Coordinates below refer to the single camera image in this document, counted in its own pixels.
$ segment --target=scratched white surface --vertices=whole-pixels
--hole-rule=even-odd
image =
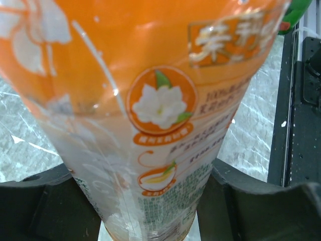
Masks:
[[[219,153],[223,161],[263,181],[268,174],[282,46],[279,36],[253,77]],[[0,182],[20,181],[62,162],[19,96],[1,78],[0,155]],[[102,227],[99,241],[109,240]],[[200,240],[197,220],[186,239],[192,240]]]

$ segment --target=green leaf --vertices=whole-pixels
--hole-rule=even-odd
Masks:
[[[169,167],[167,167],[167,169],[164,171],[163,175],[166,175],[166,173],[168,173],[175,166],[176,166],[176,162],[175,162],[175,160],[173,160],[172,164]]]
[[[168,86],[169,88],[172,87],[170,80],[161,71],[155,70],[155,75],[157,89],[159,89],[162,86]]]
[[[192,115],[193,115],[193,113],[191,113],[191,112],[183,112],[182,114],[180,114],[177,117],[177,121],[175,123],[177,124],[177,123],[183,122],[183,121],[187,120],[188,118],[190,118]]]

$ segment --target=plastic bottle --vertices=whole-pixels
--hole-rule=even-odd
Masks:
[[[0,0],[1,73],[114,240],[183,240],[288,6]]]

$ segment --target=white flower graphic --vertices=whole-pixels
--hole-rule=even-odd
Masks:
[[[164,85],[157,90],[145,84],[142,96],[132,110],[142,123],[152,122],[162,130],[166,130],[178,121],[187,105],[182,101],[183,95],[178,86],[169,88]]]
[[[46,75],[46,55],[50,74],[56,75],[50,44],[66,44],[71,35],[54,0],[0,0],[0,39],[11,40],[16,60],[30,72]]]

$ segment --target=orange circular logo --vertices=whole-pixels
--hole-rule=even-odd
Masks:
[[[132,123],[150,135],[164,135],[193,115],[197,93],[192,81],[178,69],[159,66],[141,73],[127,97]]]

